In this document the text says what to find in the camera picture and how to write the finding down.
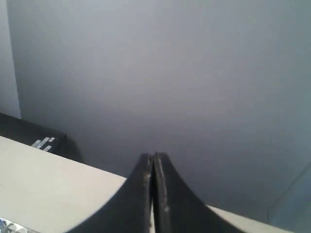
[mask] black device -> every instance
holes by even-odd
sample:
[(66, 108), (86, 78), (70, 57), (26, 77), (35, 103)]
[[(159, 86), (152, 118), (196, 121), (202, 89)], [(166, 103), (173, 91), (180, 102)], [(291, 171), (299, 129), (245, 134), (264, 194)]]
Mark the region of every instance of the black device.
[(165, 153), (142, 154), (118, 192), (67, 233), (149, 233), (152, 204), (156, 233), (242, 233), (205, 206)]

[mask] white wall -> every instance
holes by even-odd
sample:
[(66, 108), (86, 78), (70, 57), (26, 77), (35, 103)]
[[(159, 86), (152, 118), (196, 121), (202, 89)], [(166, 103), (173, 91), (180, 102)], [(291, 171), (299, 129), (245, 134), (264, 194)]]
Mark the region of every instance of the white wall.
[(10, 0), (22, 116), (122, 175), (166, 151), (206, 203), (265, 220), (311, 161), (310, 4)]
[(0, 0), (0, 113), (20, 118), (6, 0)]

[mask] white sticker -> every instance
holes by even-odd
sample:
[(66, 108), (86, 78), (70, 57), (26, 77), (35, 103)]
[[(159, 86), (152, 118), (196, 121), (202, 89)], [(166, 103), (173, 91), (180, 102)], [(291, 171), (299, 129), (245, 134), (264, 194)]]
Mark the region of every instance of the white sticker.
[(40, 142), (41, 142), (41, 140), (36, 140), (36, 142), (33, 143), (31, 146), (32, 147), (36, 147), (37, 145), (39, 145)]
[(40, 142), (39, 145), (36, 146), (36, 148), (40, 149), (49, 139), (49, 137), (44, 138), (42, 142)]
[(47, 146), (44, 148), (44, 151), (49, 151), (49, 149), (51, 149), (52, 147), (51, 146)]

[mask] black curved object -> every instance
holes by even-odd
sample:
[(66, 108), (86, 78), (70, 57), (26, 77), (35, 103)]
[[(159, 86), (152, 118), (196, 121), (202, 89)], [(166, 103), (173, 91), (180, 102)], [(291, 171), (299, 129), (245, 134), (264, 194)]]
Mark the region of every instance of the black curved object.
[(142, 154), (117, 193), (98, 212), (68, 233), (148, 233), (152, 167), (152, 156)]
[(243, 232), (205, 206), (180, 178), (167, 154), (155, 154), (153, 175), (157, 233)]

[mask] black box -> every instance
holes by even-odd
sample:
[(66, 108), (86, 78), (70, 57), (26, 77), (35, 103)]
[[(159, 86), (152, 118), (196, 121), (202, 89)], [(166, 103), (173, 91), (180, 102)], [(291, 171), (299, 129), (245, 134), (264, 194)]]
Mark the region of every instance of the black box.
[(59, 154), (66, 139), (65, 133), (5, 114), (0, 114), (0, 136), (54, 154)]

